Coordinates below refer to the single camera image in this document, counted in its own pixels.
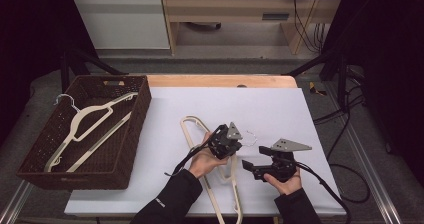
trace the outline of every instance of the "white tabletop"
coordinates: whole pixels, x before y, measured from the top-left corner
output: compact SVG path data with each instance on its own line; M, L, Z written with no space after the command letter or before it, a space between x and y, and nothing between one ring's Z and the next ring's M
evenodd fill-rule
M252 173L242 168L241 160L270 165L271 158L259 154L258 147L270 147L280 138L312 146L310 151L295 152L295 159L310 166L338 194L301 89L151 87L151 93L152 102L140 134L129 187L126 190L75 190L66 206L66 214L128 216L137 213L165 186L169 177L164 172L172 173L189 151L180 126L185 116L199 117L211 131L221 124L234 122L245 136L242 144L252 140L246 131L256 135L254 146L244 146L237 152L236 178L244 215L278 215L273 201L278 197L276 189L254 180ZM188 127L193 141L200 143L204 132L195 125L188 124ZM314 176L306 171L301 171L301 176L318 215L345 215ZM208 180L221 212L236 215L231 183L223 182L217 170L208 174ZM204 191L188 215L214 213Z

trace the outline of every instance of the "brown wicker basket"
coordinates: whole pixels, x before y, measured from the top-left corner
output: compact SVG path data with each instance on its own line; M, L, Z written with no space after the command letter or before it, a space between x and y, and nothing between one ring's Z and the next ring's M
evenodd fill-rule
M77 113L71 106L71 99L62 97L24 159L17 176L47 190L126 189L152 98L147 77L77 76L65 92L74 98L74 105L80 110L103 105L129 92L138 92L137 98L113 105L111 116L80 142L71 141L61 154L60 163L51 172L44 172L47 161L68 136L71 121ZM130 111L130 119L75 172L66 172ZM99 110L85 116L75 136L79 137L105 113L106 110Z

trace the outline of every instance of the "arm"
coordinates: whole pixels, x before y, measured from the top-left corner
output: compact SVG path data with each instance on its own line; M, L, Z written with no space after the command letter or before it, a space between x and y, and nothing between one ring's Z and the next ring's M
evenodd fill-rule
M135 215L131 224L181 223L201 193L199 180L183 169L168 181L155 199Z
M284 222L290 224L321 223L305 190L302 188L299 168L293 177L284 183L279 182L269 174L265 174L264 178L281 194L274 201Z
M210 133L206 133L203 142ZM193 156L189 170L181 170L172 177L157 198L141 209L131 224L141 223L181 223L191 205L202 193L198 178L208 174L218 165L225 165L228 158L218 160L206 148Z

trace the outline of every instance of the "hand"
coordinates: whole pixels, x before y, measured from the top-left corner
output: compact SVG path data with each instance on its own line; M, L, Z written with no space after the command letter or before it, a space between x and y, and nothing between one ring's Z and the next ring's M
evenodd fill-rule
M204 143L209 136L210 132L205 134L202 143ZM216 158L209 148L205 148L199 151L196 155L193 156L190 168L188 169L196 178L200 178L209 172L211 172L215 167L219 165L226 165L228 161L228 157L219 160Z
M284 183L279 182L275 177L269 175L268 173L264 175L264 178L269 184L277 188L278 192L281 195L283 194L290 195L293 192L302 188L302 181L300 179L299 167L296 167L296 172L294 173L294 175Z

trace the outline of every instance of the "white plastic hanger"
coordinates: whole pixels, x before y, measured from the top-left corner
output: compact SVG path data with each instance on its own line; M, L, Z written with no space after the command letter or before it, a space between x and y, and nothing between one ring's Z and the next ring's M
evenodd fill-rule
M67 96L69 98L71 98L72 100L72 107L77 111L77 114L74 116L74 118L71 121L71 128L69 131L68 136L65 138L65 140L62 142L62 144L59 146L59 148L57 148L57 150L53 153L53 155L50 157L49 161L47 162L46 166L44 167L44 171L45 172L51 172L52 167L58 165L60 163L60 155L62 154L62 152L65 150L65 148L69 145L69 143L71 141L76 141L76 142L80 142L81 140L83 140L88 134L90 134L95 128L97 128L104 120L106 120L106 118L108 118L110 115L112 115L113 113L113 109L112 106L121 102L121 101L126 101L126 100L131 100L134 96L138 95L137 92L129 92L125 95L122 95L121 97L116 98L115 100L112 100L104 105L101 106L89 106L86 107L82 110L79 110L75 105L74 105L74 99L67 95L67 94L61 94L56 98L56 103L58 102L58 99L62 96ZM102 117L100 118L96 123L93 124L93 126L91 126L87 131L85 131L80 137L75 137L75 134L78 130L78 126L81 122L81 120L87 116L88 114L95 112L95 111L99 111L99 110L103 110L103 109L107 109L108 112Z
M115 124L115 126L112 127L105 135L100 138L88 151L84 153L78 159L77 162L74 163L66 172L74 172L78 167L80 167L90 156L93 154L107 139L109 139L110 136L113 135L122 125L124 125L131 116L131 112L129 112L126 116L124 116L118 123Z
M193 121L194 123L196 123L197 126L200 126L205 132L210 132L210 131L206 127L206 125L198 117L195 117L195 116L184 117L181 120L180 124L181 124L181 127L183 129L184 136L186 137L188 145L190 146L190 148L193 148L194 147L193 141L191 140L190 134L189 134L187 127L184 123L186 121ZM232 155L230 160L231 160L230 176L228 176L228 177L225 176L224 171L221 169L220 166L218 166L218 169L219 169L219 173L221 175L221 178L224 181L231 180L233 192L234 192L234 199L235 199L234 211L237 213L237 222L236 223L241 224L241 222L243 220L243 212L242 212L242 209L241 209L240 197L239 197L239 194L238 194L237 182L236 182L236 176L235 176L236 169L237 169L237 155L236 154ZM212 188L209 185L207 177L203 176L202 180L205 183L206 191L208 192L209 199L211 200L212 206L215 209L215 213L216 213L216 216L218 218L218 221L219 221L220 224L224 224L225 222L224 222L224 219L222 217L221 211L219 209L218 202L216 201L215 195L212 192Z

